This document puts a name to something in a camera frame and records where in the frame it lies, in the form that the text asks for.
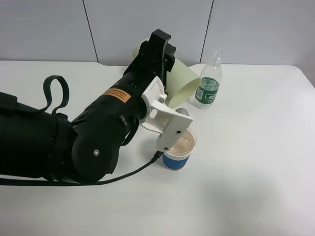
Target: white table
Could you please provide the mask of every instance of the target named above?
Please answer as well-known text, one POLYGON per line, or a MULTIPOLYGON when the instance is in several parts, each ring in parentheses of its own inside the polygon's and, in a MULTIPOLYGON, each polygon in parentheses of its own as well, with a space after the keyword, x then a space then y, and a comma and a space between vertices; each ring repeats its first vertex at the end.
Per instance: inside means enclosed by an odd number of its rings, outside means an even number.
MULTIPOLYGON (((73 119, 124 69, 1 61, 0 91, 41 108, 43 80, 62 75, 71 97, 60 111, 73 119)), ((170 171, 160 159, 105 186, 0 186, 0 235, 314 236, 315 89, 293 66, 223 65, 223 75, 210 110, 183 105, 197 134, 185 168, 170 171)), ((55 107, 61 88, 52 87, 55 107)), ((156 138, 140 128, 104 179, 145 164, 156 138)))

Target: orange warning label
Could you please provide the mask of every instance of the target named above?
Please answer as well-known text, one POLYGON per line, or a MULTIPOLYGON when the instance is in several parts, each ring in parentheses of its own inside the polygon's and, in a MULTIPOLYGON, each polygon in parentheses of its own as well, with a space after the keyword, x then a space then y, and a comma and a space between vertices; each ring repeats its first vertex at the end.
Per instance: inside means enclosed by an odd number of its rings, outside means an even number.
POLYGON ((103 93, 103 95, 111 95, 124 103, 126 103, 131 98, 130 94, 118 88, 110 88, 105 93, 103 93))

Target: green bottle label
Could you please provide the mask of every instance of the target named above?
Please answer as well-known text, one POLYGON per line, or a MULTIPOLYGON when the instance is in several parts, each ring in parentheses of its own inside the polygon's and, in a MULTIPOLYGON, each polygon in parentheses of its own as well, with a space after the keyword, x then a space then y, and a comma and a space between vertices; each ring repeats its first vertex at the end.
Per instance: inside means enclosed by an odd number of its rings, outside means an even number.
POLYGON ((215 101, 217 92, 219 90, 219 83, 212 78, 202 78, 201 86, 196 91, 196 99, 203 104, 211 104, 215 101))

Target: robotic arm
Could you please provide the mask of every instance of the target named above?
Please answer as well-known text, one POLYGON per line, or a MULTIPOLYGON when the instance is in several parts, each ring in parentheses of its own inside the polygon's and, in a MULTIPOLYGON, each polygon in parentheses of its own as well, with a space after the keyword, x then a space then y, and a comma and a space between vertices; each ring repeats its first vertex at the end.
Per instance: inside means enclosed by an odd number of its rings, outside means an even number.
MULTIPOLYGON (((45 80, 47 106, 40 110, 0 92, 0 175, 48 180, 37 180, 38 185, 72 186, 48 184, 56 180, 73 185, 101 183, 97 181, 113 173, 120 146, 130 142, 139 125, 160 133, 154 161, 172 148, 192 118, 164 104, 166 72, 174 65, 176 51, 167 43, 170 37, 159 29, 154 31, 123 77, 73 122, 57 113, 69 98, 61 76, 45 80), (45 110, 51 104, 50 83, 54 79, 62 85, 63 101, 48 114, 45 110)), ((6 185, 34 182, 0 179, 0 184, 6 185)))

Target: blue paper cup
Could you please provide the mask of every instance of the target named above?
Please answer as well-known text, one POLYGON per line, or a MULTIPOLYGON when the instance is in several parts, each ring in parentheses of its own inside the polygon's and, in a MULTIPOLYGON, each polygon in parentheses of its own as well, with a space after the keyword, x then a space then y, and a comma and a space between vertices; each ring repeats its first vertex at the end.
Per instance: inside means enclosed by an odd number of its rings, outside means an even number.
POLYGON ((163 153, 165 166, 173 171, 183 168, 196 146, 196 141, 195 133, 188 129, 170 151, 163 153))

